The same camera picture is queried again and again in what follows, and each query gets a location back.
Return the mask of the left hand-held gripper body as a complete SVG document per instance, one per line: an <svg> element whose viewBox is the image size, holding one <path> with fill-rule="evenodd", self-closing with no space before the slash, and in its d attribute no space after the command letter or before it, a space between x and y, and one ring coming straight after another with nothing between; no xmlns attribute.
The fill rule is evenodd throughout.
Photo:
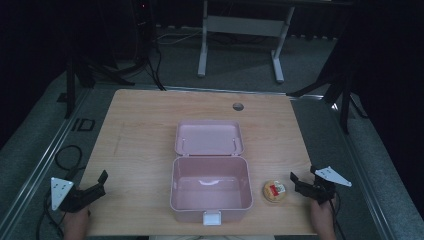
<svg viewBox="0 0 424 240"><path fill-rule="evenodd" d="M71 181L52 177L50 190L53 211L76 213L91 204L88 195Z"/></svg>

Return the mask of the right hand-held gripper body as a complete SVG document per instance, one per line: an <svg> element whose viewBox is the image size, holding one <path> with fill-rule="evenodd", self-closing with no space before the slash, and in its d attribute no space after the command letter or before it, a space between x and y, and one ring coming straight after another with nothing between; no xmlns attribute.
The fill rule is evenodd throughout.
<svg viewBox="0 0 424 240"><path fill-rule="evenodd" d="M340 175L331 166L318 169L315 166L310 168L310 172L315 176L309 197L319 204L332 200L336 193L336 185L351 187L352 183Z"/></svg>

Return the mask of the round biscuit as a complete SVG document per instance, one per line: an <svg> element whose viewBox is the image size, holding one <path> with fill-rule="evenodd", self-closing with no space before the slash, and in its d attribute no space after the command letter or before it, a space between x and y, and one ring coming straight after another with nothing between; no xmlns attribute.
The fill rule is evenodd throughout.
<svg viewBox="0 0 424 240"><path fill-rule="evenodd" d="M279 180L269 180L264 184L262 189L266 200L271 203L279 203L286 196L285 185Z"/></svg>

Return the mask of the pink plastic storage box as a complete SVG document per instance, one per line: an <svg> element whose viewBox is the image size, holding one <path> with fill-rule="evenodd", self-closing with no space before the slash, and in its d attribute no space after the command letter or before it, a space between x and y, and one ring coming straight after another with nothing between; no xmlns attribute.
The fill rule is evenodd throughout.
<svg viewBox="0 0 424 240"><path fill-rule="evenodd" d="M236 121L178 123L170 193L177 221L217 226L244 217L253 195L243 151Z"/></svg>

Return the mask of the person's right hand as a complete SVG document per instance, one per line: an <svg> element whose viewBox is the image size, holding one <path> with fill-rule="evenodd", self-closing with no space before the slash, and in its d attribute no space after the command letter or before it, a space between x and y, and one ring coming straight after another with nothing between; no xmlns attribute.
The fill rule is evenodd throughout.
<svg viewBox="0 0 424 240"><path fill-rule="evenodd" d="M320 240L337 240L334 229L335 200L319 204L311 200L311 224Z"/></svg>

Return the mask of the person's left hand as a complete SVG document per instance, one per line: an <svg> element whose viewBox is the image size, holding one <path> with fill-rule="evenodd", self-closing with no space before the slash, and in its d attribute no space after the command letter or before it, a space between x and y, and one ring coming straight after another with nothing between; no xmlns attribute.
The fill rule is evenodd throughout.
<svg viewBox="0 0 424 240"><path fill-rule="evenodd" d="M90 220L89 207L85 207L76 213L64 213L63 240L85 240Z"/></svg>

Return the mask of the black metal stand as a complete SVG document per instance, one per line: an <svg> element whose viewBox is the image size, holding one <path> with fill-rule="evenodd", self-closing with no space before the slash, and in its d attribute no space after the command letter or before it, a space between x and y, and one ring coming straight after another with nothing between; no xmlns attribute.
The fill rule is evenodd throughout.
<svg viewBox="0 0 424 240"><path fill-rule="evenodd" d="M305 94L322 87L329 85L323 100L327 104L335 104L338 99L341 99L341 110L339 114L339 124L345 134L349 133L348 116L350 103L353 103L354 108L362 118L367 118L355 103L352 97L353 77L356 70L354 67L349 67L347 70L342 70L340 73L331 73L329 76L319 76L314 83L294 92L287 93L287 96L299 98Z"/></svg>
<svg viewBox="0 0 424 240"><path fill-rule="evenodd" d="M112 71L107 67L97 63L87 56L71 56L68 58L66 64L66 91L61 93L58 102L66 104L66 113L64 118L69 119L76 108L76 84L75 78L83 82L83 86L92 88L95 84L92 79L92 71L95 70L107 79L118 83L119 85L133 86L132 82L124 80L122 75L134 72L142 67L142 64L135 64L133 66Z"/></svg>

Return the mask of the dark equipment tower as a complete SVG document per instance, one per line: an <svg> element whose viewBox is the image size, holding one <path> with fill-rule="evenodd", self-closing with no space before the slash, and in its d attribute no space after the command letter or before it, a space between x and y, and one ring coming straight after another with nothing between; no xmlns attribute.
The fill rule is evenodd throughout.
<svg viewBox="0 0 424 240"><path fill-rule="evenodd" d="M136 30L135 61L146 60L153 48L155 21L151 0L131 0Z"/></svg>

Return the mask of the metal floor rail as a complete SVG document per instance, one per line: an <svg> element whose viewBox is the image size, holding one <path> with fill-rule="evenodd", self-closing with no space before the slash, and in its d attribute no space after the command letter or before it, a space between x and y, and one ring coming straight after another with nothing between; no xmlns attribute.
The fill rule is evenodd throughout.
<svg viewBox="0 0 424 240"><path fill-rule="evenodd" d="M352 183L336 187L339 240L395 240L350 134L339 124L339 108L317 95L290 99L312 165L331 166Z"/></svg>
<svg viewBox="0 0 424 240"><path fill-rule="evenodd" d="M9 239L90 93L77 93L69 116L58 92L45 94L0 150L0 240Z"/></svg>

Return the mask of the white desk frame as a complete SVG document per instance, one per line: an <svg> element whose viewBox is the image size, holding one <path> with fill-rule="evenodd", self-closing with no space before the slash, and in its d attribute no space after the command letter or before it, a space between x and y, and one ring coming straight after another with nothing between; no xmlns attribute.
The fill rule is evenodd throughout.
<svg viewBox="0 0 424 240"><path fill-rule="evenodd" d="M208 2L209 0L203 0L202 44L200 49L197 75L199 77L204 77L206 75L208 56L207 37L209 32L254 35L263 37L275 37L278 39L278 44L276 48L271 51L271 60L275 80L278 83L283 83L285 78L280 62L280 55L283 49L285 39L287 37L295 7L291 6L288 8L284 20L266 20L210 15L208 13Z"/></svg>

